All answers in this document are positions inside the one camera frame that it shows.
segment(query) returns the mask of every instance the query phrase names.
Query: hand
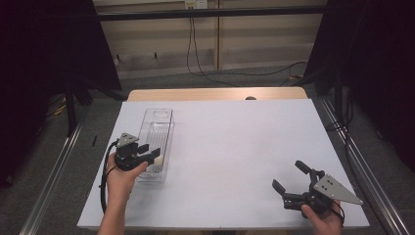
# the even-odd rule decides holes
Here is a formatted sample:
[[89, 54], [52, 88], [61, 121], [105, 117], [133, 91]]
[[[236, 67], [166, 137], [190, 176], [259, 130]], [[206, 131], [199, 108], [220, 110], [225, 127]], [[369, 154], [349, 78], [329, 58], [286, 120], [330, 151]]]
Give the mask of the hand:
[[[340, 213], [338, 205], [333, 203], [332, 209]], [[341, 235], [342, 234], [342, 222], [337, 215], [330, 212], [325, 216], [316, 214], [308, 205], [302, 205], [302, 212], [308, 217], [314, 226], [314, 235]]]
[[123, 171], [115, 167], [115, 153], [112, 153], [108, 158], [107, 173], [107, 185], [108, 185], [108, 201], [127, 202], [131, 193], [132, 187], [134, 186], [135, 179], [142, 172], [146, 171], [148, 166], [147, 162], [139, 164], [137, 167]]

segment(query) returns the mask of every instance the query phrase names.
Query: gray carpet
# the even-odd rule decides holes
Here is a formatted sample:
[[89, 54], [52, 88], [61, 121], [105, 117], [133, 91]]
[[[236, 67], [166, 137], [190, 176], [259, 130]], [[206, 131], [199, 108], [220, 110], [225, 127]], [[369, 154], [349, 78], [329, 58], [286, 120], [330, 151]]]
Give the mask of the gray carpet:
[[[292, 75], [302, 74], [305, 65], [295, 66]], [[232, 72], [267, 73], [280, 68], [262, 68], [234, 70]], [[226, 81], [237, 86], [279, 86], [286, 81], [287, 71], [265, 75], [247, 76], [240, 74], [211, 74], [210, 79]], [[289, 80], [285, 85], [294, 83]], [[145, 77], [122, 81], [122, 93], [127, 95], [133, 89], [151, 88], [186, 88], [186, 87], [228, 87], [229, 85], [212, 82], [203, 76], [194, 76], [189, 73]], [[323, 97], [317, 97], [313, 85], [306, 85], [307, 95], [313, 99], [316, 109], [324, 124], [330, 124], [321, 104]], [[88, 192], [95, 178], [101, 158], [106, 151], [110, 135], [113, 131], [116, 117], [120, 109], [120, 102], [114, 101], [98, 92], [91, 92], [95, 98], [87, 112], [76, 145], [70, 155], [67, 165], [60, 178], [59, 184], [53, 193], [53, 198], [43, 217], [37, 234], [95, 234], [87, 229], [76, 227]], [[65, 112], [60, 116], [50, 116], [45, 120], [42, 132], [33, 144], [27, 161], [14, 175], [14, 185], [8, 189], [0, 189], [0, 234], [19, 234], [23, 224], [40, 194], [56, 157], [66, 141], [67, 117]], [[391, 198], [398, 212], [410, 231], [415, 231], [415, 174], [410, 171], [398, 158], [393, 146], [378, 137], [376, 128], [370, 118], [355, 104], [354, 119], [349, 127], [351, 137], [370, 165], [380, 184]], [[345, 148], [336, 131], [329, 131], [339, 158], [350, 177], [350, 182], [361, 182], [363, 188], [356, 189], [357, 196], [363, 198], [363, 192], [368, 195], [375, 210], [368, 204], [363, 206], [371, 224], [368, 228], [346, 230], [344, 234], [385, 234], [375, 214], [381, 217], [390, 234], [388, 224], [370, 192], [364, 186], [361, 177], [354, 178], [350, 174], [350, 167], [345, 157]], [[127, 234], [153, 234], [154, 232], [127, 232]], [[293, 235], [310, 234], [309, 231], [291, 231]]]

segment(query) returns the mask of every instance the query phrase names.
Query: black horizontal bar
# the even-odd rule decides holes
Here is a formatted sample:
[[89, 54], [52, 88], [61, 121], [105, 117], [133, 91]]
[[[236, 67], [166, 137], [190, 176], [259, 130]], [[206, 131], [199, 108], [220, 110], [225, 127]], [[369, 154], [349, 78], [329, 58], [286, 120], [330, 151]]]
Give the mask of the black horizontal bar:
[[175, 10], [159, 12], [131, 12], [131, 13], [100, 13], [97, 15], [56, 16], [54, 18], [70, 18], [80, 21], [134, 21], [155, 19], [179, 19], [179, 18], [211, 18], [211, 17], [244, 17], [266, 15], [302, 15], [302, 14], [341, 14], [350, 13], [350, 6], [327, 7], [279, 7], [279, 8], [242, 8], [242, 9], [198, 9]]

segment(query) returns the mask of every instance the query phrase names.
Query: clear plastic container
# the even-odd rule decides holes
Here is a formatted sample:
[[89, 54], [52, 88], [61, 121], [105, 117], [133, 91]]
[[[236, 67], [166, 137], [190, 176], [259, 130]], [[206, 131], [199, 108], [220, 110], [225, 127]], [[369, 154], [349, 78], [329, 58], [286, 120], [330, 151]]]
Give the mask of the clear plastic container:
[[137, 181], [165, 181], [167, 176], [168, 158], [173, 136], [173, 110], [148, 109], [146, 110], [139, 143], [149, 144], [149, 152], [161, 148], [161, 154], [155, 158], [154, 164], [137, 177]]

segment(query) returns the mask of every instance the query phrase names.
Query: white table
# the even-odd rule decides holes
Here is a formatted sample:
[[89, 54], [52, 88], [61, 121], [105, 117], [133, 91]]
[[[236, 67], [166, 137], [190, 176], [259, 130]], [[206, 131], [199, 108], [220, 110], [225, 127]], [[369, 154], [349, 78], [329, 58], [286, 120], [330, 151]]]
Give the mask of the white table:
[[[165, 183], [137, 182], [127, 205], [127, 229], [297, 229], [311, 226], [283, 209], [272, 179], [287, 192], [307, 191], [301, 160], [351, 190], [311, 100], [125, 102], [111, 142], [137, 135], [146, 109], [174, 116]], [[98, 229], [101, 167], [78, 226]], [[369, 226], [361, 206], [343, 203], [345, 227]]]

